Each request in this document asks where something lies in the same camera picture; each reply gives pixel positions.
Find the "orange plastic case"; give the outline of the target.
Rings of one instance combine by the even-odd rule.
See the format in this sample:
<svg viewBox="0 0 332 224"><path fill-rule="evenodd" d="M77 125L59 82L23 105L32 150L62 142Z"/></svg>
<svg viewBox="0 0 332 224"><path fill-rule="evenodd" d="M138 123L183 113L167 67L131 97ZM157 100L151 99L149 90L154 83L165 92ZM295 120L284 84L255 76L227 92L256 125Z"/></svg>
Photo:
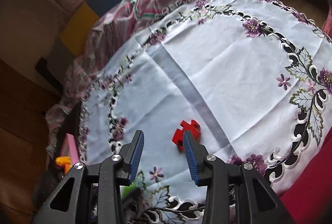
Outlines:
<svg viewBox="0 0 332 224"><path fill-rule="evenodd" d="M71 163L71 158L68 156L57 157L55 163L63 170L64 174L67 174L73 166Z"/></svg>

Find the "pink storage box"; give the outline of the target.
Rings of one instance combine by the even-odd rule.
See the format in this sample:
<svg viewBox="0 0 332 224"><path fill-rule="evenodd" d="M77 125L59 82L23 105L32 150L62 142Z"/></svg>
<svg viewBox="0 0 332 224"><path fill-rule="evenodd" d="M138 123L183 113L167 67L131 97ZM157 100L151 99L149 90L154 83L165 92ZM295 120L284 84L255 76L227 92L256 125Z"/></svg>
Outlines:
<svg viewBox="0 0 332 224"><path fill-rule="evenodd" d="M79 160L78 150L75 142L75 138L72 134L66 134L63 140L62 148L60 151L61 157L69 157L71 160L71 165L74 165Z"/></svg>

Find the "white embroidered tablecloth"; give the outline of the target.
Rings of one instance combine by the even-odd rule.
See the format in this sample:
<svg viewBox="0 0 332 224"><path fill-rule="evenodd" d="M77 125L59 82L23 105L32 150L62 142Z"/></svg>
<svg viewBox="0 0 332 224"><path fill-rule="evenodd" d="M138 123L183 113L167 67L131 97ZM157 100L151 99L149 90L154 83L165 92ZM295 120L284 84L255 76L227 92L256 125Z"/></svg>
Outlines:
<svg viewBox="0 0 332 224"><path fill-rule="evenodd" d="M201 222L206 189L172 141L182 121L282 194L331 129L331 38L278 0L195 0L124 43L86 91L80 135L92 165L144 133L126 223Z"/></svg>

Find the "striped pink blanket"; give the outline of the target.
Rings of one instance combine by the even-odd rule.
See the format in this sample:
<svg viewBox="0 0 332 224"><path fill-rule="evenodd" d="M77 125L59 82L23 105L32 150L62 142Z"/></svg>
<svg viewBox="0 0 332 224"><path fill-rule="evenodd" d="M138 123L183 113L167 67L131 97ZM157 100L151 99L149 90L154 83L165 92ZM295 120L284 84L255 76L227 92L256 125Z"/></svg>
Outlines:
<svg viewBox="0 0 332 224"><path fill-rule="evenodd" d="M122 0L90 29L84 54L67 68L64 92L59 104L46 113L49 143L46 150L55 154L59 131L65 117L83 97L87 87L115 52L136 32L160 21L183 4L193 0Z"/></svg>

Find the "blue yellow sofa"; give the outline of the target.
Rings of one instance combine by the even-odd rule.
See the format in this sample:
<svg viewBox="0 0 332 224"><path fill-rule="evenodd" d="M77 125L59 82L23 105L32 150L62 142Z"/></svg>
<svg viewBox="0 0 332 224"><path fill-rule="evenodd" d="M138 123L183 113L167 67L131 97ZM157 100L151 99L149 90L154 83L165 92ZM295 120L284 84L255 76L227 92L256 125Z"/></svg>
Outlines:
<svg viewBox="0 0 332 224"><path fill-rule="evenodd" d="M92 26L122 0L85 0L71 16L60 34L64 46L75 56L84 54L85 41Z"/></svg>

